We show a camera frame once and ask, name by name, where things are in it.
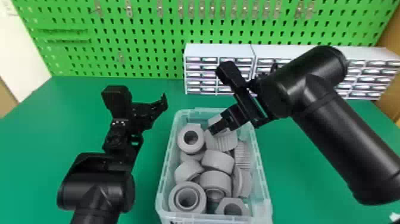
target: wall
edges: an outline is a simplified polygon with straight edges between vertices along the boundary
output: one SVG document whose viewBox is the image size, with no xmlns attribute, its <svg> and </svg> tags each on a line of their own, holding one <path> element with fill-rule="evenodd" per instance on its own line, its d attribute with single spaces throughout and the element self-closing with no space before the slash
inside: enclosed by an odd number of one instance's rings
<svg viewBox="0 0 400 224">
<path fill-rule="evenodd" d="M 386 26 L 385 31 L 380 37 L 378 46 L 387 47 L 389 50 L 400 55 L 399 39 L 400 7 L 397 8 L 389 24 Z M 400 127 L 400 74 L 397 74 L 396 79 L 376 102 L 376 105 Z"/>
<path fill-rule="evenodd" d="M 51 77 L 10 0 L 0 0 L 0 77 L 18 102 Z"/>
<path fill-rule="evenodd" d="M 0 79 L 0 118 L 4 117 L 18 104 L 14 95 Z"/>
</svg>

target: green pegboard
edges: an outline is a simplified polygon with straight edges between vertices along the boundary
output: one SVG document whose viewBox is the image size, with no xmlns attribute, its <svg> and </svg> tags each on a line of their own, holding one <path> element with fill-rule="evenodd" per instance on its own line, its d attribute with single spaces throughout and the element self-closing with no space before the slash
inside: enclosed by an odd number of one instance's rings
<svg viewBox="0 0 400 224">
<path fill-rule="evenodd" d="M 127 15 L 126 4 L 132 16 Z M 54 76 L 183 78 L 185 43 L 373 46 L 399 0 L 13 0 Z M 236 2 L 236 18 L 232 6 Z M 264 4 L 270 4 L 264 14 Z M 162 16 L 158 6 L 162 5 Z M 215 5 L 212 16 L 210 6 Z M 221 6 L 226 15 L 221 15 Z M 254 14 L 253 8 L 258 5 Z"/>
</svg>

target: black cylinder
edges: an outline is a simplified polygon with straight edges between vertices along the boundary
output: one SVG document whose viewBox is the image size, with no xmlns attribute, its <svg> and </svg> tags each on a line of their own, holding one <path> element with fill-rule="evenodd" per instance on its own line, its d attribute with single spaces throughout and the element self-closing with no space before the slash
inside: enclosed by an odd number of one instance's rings
<svg viewBox="0 0 400 224">
<path fill-rule="evenodd" d="M 400 199 L 400 158 L 338 95 L 293 116 L 362 204 Z"/>
</svg>

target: hole in gray part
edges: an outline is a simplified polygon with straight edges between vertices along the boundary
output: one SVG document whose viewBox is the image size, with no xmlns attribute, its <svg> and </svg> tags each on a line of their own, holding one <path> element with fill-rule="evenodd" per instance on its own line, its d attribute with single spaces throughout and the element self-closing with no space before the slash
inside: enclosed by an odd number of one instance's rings
<svg viewBox="0 0 400 224">
<path fill-rule="evenodd" d="M 178 192 L 177 200 L 179 205 L 182 206 L 183 209 L 188 210 L 196 206 L 199 198 L 194 189 L 185 188 Z"/>
<path fill-rule="evenodd" d="M 183 140 L 185 141 L 185 143 L 187 143 L 189 145 L 195 144 L 198 139 L 199 139 L 199 136 L 197 135 L 196 132 L 194 132 L 192 130 L 186 132 L 185 135 L 183 136 Z"/>
<path fill-rule="evenodd" d="M 219 189 L 208 189 L 205 195 L 207 195 L 207 198 L 211 201 L 220 201 L 225 196 L 224 192 Z"/>
<path fill-rule="evenodd" d="M 225 206 L 224 214 L 230 214 L 233 216 L 241 216 L 242 209 L 240 209 L 240 207 L 237 204 L 228 204 L 227 206 Z"/>
</svg>

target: gray hexagonal part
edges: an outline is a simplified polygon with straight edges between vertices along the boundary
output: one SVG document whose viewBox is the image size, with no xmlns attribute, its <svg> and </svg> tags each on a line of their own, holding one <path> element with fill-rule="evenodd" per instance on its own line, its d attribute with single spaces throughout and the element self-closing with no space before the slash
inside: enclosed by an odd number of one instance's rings
<svg viewBox="0 0 400 224">
<path fill-rule="evenodd" d="M 250 216 L 250 210 L 240 198 L 223 198 L 215 213 L 231 216 Z"/>
</svg>

